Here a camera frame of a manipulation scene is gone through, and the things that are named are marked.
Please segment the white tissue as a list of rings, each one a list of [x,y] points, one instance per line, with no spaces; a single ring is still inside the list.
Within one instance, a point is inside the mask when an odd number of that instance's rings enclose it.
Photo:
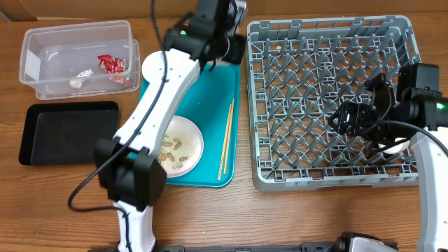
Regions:
[[[75,79],[70,80],[69,85],[72,88],[81,89],[85,82],[84,77],[92,76],[93,73],[94,72],[91,69],[84,70],[84,71],[80,72]]]

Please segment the white bowl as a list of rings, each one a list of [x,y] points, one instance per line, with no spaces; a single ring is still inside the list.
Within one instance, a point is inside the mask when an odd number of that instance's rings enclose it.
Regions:
[[[156,51],[147,56],[141,66],[141,73],[148,83],[161,83],[165,74],[163,51]]]

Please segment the white cup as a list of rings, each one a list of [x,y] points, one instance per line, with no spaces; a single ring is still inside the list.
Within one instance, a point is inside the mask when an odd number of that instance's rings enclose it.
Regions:
[[[396,138],[395,142],[388,146],[379,143],[378,144],[379,148],[377,149],[377,152],[383,152],[385,154],[393,155],[396,153],[401,153],[406,149],[408,149],[409,144],[410,144],[409,139]]]

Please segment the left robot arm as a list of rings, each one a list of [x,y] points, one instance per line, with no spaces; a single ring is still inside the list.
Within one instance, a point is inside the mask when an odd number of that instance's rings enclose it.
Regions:
[[[240,64],[246,37],[236,33],[245,16],[223,17],[189,12],[164,35],[161,49],[144,60],[149,87],[111,140],[94,147],[95,175],[118,212],[118,251],[153,251],[152,207],[167,180],[158,155],[167,128],[182,98],[206,63]]]

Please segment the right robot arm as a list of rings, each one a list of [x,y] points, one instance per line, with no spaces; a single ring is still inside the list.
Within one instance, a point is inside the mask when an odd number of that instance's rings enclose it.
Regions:
[[[418,251],[447,250],[447,98],[439,68],[413,63],[399,70],[392,91],[380,73],[365,82],[372,104],[346,101],[328,120],[337,133],[362,137],[378,152],[411,148],[419,176],[421,224]]]

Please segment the red snack wrapper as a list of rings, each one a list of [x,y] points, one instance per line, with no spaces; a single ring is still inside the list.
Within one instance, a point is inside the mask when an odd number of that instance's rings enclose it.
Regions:
[[[99,55],[99,68],[103,69],[107,74],[124,73],[127,63],[124,59],[113,57],[111,55]],[[109,78],[111,81],[122,85],[129,85],[132,77],[128,74],[125,76],[113,76]]]

